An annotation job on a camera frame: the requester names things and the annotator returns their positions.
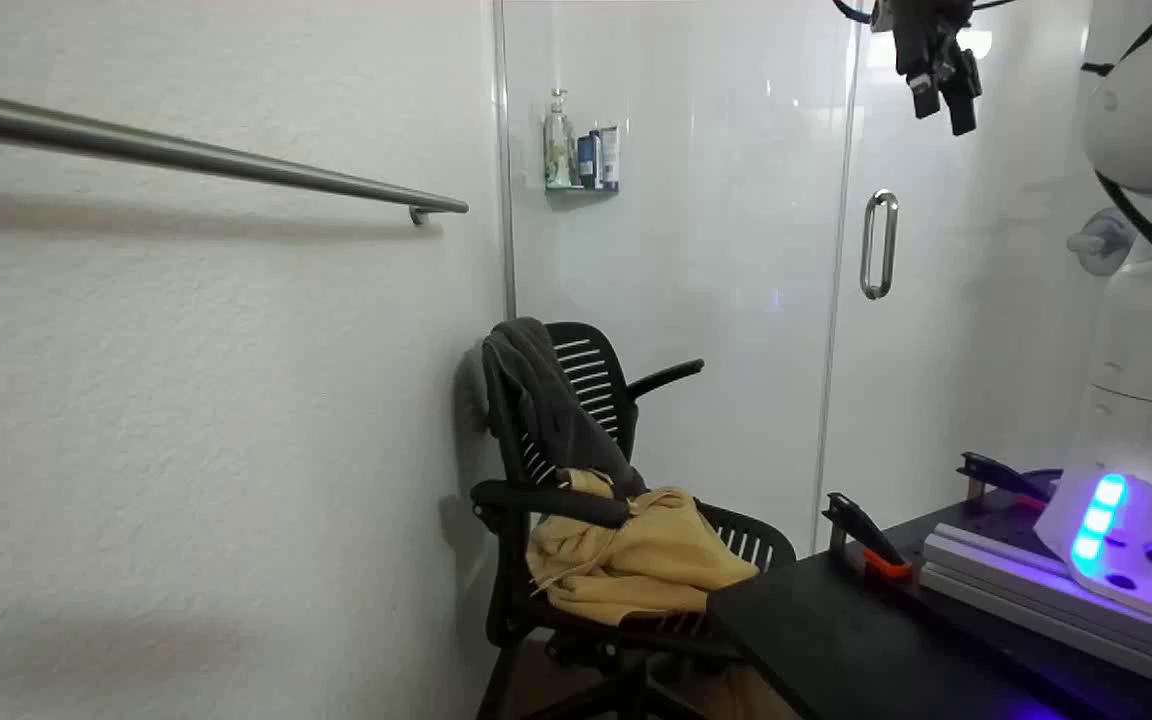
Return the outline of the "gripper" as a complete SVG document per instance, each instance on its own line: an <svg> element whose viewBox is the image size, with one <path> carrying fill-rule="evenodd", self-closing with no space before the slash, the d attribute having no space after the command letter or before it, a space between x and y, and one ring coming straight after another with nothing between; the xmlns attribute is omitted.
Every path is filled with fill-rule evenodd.
<svg viewBox="0 0 1152 720"><path fill-rule="evenodd" d="M874 31L888 29L895 46L895 70L905 77L914 118L932 118L941 99L950 115L952 135L963 136L977 128L975 100L983 92L972 50L947 46L972 18L975 0L874 0Z"/></svg>

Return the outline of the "glass shower door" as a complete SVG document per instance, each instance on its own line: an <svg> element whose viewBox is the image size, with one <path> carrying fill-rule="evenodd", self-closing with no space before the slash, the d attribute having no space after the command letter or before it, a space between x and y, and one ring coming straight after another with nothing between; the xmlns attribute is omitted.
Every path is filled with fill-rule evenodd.
<svg viewBox="0 0 1152 720"><path fill-rule="evenodd" d="M892 526L963 500L961 452L1058 468L1076 429L1102 279L1066 241L1105 209L1082 151L1096 0L1014 0L961 33L978 127L914 118L888 35L855 29L820 492ZM899 196L893 286L861 293L861 219Z"/></svg>

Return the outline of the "white tube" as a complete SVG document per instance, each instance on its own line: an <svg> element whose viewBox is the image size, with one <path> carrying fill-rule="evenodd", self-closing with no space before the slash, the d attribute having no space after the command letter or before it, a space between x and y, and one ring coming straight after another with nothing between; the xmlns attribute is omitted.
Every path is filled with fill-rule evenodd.
<svg viewBox="0 0 1152 720"><path fill-rule="evenodd" d="M621 132L617 126L596 128L596 187L600 190L620 191Z"/></svg>

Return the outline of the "black orange clamp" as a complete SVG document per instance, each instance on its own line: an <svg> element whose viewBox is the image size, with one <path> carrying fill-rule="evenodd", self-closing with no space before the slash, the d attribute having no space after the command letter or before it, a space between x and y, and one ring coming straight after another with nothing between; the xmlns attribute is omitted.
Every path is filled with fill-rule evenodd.
<svg viewBox="0 0 1152 720"><path fill-rule="evenodd" d="M961 458L963 462L956 469L956 473L963 475L968 480L969 503L980 503L990 488L1002 488L1015 497L1015 503L1043 511L1059 488L1059 482L1064 473L1060 468L1018 471L1005 462L975 452L963 452Z"/></svg>
<svg viewBox="0 0 1152 720"><path fill-rule="evenodd" d="M867 511L846 493L829 492L826 509L820 515L829 524L827 553L832 559L844 561L847 546L858 543L864 571L896 584L914 579L914 564L901 555L896 544L882 533Z"/></svg>

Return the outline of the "clear pump bottle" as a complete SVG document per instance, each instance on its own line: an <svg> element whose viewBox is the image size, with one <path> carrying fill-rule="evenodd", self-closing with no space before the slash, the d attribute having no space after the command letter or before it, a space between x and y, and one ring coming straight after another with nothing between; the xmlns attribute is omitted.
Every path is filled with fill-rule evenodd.
<svg viewBox="0 0 1152 720"><path fill-rule="evenodd" d="M544 177L548 190L568 190L579 184L576 170L576 141L566 113L563 88L550 90L550 108L543 126Z"/></svg>

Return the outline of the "black office chair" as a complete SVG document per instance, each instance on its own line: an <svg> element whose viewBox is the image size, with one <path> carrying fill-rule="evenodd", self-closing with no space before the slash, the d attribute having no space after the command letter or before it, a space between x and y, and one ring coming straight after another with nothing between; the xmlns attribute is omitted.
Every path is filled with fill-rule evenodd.
<svg viewBox="0 0 1152 720"><path fill-rule="evenodd" d="M628 382L593 325L530 316L495 325L480 354L505 477L470 492L498 548L486 638L499 653L477 720L500 717L536 630L550 632L550 661L602 679L526 720L707 720L680 680L740 660L710 620L710 594L796 552L771 524L649 487L634 467L637 402L703 361Z"/></svg>

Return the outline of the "grey cloth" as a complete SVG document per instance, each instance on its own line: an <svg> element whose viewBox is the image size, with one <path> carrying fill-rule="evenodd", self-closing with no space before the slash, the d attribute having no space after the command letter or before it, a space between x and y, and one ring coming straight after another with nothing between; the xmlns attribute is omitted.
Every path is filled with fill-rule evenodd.
<svg viewBox="0 0 1152 720"><path fill-rule="evenodd" d="M564 471L582 470L602 475L613 497L646 492L631 462L635 419L626 374L602 332L521 316L497 324L484 343L521 424L526 482L566 487Z"/></svg>

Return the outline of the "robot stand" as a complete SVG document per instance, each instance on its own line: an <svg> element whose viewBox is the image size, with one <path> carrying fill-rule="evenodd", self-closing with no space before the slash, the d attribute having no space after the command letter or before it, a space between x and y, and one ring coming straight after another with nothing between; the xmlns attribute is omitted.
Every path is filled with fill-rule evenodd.
<svg viewBox="0 0 1152 720"><path fill-rule="evenodd" d="M1152 720L1152 680L893 584L856 543L723 589L708 614L806 720Z"/></svg>

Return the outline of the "yellow cloth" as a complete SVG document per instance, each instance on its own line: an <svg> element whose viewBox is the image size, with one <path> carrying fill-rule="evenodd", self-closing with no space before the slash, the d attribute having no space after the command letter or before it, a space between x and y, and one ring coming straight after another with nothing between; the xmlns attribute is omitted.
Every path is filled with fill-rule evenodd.
<svg viewBox="0 0 1152 720"><path fill-rule="evenodd" d="M617 528L550 511L526 541L532 594L602 626L704 614L708 593L758 574L723 544L684 488L649 488Z"/></svg>

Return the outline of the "metal towel bar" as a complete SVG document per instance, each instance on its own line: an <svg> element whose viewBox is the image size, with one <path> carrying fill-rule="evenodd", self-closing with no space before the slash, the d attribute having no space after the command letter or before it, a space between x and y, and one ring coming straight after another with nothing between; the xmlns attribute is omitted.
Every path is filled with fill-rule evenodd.
<svg viewBox="0 0 1152 720"><path fill-rule="evenodd" d="M362 179L311 165L259 156L214 143L152 132L94 118L40 108L0 97L0 145L86 156L142 167L232 179L257 184L329 194L351 199L388 202L408 210L424 225L433 214L467 214L467 200Z"/></svg>

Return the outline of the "glass shower enclosure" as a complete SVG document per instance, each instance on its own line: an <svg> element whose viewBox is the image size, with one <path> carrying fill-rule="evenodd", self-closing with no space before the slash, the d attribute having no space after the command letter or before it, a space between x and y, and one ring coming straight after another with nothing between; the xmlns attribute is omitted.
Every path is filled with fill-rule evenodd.
<svg viewBox="0 0 1152 720"><path fill-rule="evenodd" d="M628 378L702 374L641 401L653 484L826 541L826 429L849 54L832 0L497 0L515 302L590 323ZM544 192L543 126L621 132L620 194Z"/></svg>

